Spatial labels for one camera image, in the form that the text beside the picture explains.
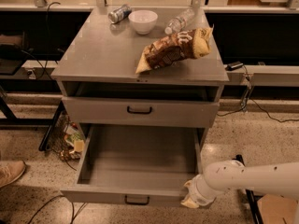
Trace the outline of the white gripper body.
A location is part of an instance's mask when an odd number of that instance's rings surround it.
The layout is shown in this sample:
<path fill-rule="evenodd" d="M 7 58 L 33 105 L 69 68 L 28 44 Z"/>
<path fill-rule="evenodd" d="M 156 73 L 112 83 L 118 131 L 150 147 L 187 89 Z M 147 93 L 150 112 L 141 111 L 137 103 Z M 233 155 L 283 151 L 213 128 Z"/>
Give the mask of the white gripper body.
<path fill-rule="evenodd" d="M 192 199 L 199 207 L 207 206 L 216 199 L 216 192 L 207 184 L 203 175 L 197 175 L 188 180 L 184 187 L 188 193 L 183 200 Z"/>

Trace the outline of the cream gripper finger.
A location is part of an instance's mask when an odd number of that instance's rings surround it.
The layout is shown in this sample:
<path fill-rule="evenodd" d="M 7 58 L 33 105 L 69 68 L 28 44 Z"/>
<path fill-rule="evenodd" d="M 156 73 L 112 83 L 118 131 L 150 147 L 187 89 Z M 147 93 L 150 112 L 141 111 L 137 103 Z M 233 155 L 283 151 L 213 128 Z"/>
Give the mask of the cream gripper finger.
<path fill-rule="evenodd" d="M 183 200 L 181 204 L 191 209 L 196 209 L 199 207 L 199 205 L 195 203 L 192 199 Z"/>

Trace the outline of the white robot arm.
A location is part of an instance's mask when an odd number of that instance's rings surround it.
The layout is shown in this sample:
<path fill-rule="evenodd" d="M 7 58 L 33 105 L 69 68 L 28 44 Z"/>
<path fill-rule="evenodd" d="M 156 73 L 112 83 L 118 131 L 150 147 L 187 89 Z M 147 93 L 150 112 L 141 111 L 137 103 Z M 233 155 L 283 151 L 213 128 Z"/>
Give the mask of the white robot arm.
<path fill-rule="evenodd" d="M 247 189 L 262 194 L 299 200 L 299 162 L 245 166 L 241 161 L 210 163 L 200 175 L 188 180 L 183 206 L 207 206 L 231 189 Z"/>

